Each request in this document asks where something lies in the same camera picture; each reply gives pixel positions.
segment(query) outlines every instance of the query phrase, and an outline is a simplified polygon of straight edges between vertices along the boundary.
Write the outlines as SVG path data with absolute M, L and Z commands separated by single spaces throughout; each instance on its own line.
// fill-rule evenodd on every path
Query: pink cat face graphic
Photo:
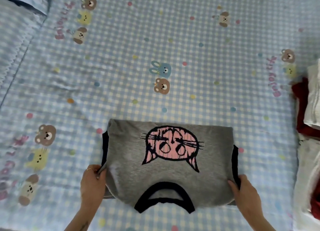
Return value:
M 170 161 L 185 160 L 199 172 L 196 156 L 199 142 L 196 136 L 182 127 L 160 126 L 146 134 L 146 156 L 142 164 L 147 164 L 160 157 Z

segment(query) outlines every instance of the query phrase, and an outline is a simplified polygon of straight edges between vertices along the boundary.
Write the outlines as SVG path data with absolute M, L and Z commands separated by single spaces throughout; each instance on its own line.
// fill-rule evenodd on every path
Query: brown bear print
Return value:
M 97 0 L 82 0 L 83 4 L 81 5 L 82 9 L 87 9 L 93 11 L 97 6 Z
M 53 125 L 39 126 L 39 133 L 35 137 L 35 142 L 43 146 L 50 146 L 56 138 L 56 128 Z
M 78 28 L 73 35 L 73 41 L 77 44 L 82 44 L 87 36 L 87 29 L 84 27 Z
M 30 175 L 26 181 L 24 186 L 21 189 L 21 193 L 19 196 L 19 203 L 22 206 L 27 206 L 33 200 L 34 195 L 36 194 L 36 188 L 38 185 L 39 177 L 36 174 Z
M 226 28 L 230 24 L 229 12 L 223 12 L 219 16 L 219 25 Z
M 283 62 L 294 63 L 294 61 L 296 60 L 296 56 L 291 49 L 284 49 L 282 50 L 281 60 Z
M 155 92 L 160 92 L 161 94 L 168 94 L 170 90 L 170 82 L 165 78 L 157 78 L 155 80 Z

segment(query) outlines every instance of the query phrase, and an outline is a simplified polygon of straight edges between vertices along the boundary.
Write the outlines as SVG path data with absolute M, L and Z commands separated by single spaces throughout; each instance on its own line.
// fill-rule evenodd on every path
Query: white fabric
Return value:
M 320 75 L 319 75 L 319 60 L 318 65 L 308 67 L 308 105 L 304 114 L 303 122 L 317 130 L 320 130 Z
M 299 168 L 294 187 L 293 230 L 319 231 L 320 220 L 310 212 L 310 200 L 320 176 L 320 142 L 309 139 L 300 142 Z

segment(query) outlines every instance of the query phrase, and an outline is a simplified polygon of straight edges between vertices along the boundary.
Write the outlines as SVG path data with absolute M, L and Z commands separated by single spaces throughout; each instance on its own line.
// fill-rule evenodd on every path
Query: gray t-shirt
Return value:
M 231 127 L 110 119 L 103 134 L 107 187 L 140 213 L 159 202 L 189 213 L 230 203 L 237 162 Z

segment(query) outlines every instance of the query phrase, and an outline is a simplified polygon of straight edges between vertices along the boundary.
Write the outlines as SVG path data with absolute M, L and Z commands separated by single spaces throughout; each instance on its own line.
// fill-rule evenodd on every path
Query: mattress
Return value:
M 233 127 L 265 217 L 292 229 L 290 83 L 320 55 L 315 0 L 51 0 L 0 107 L 0 227 L 63 230 L 110 118 Z M 284 54 L 294 53 L 294 63 Z M 41 133 L 50 129 L 49 141 Z M 24 186 L 35 192 L 25 197 Z M 89 230 L 250 230 L 235 206 L 142 214 L 103 200 Z

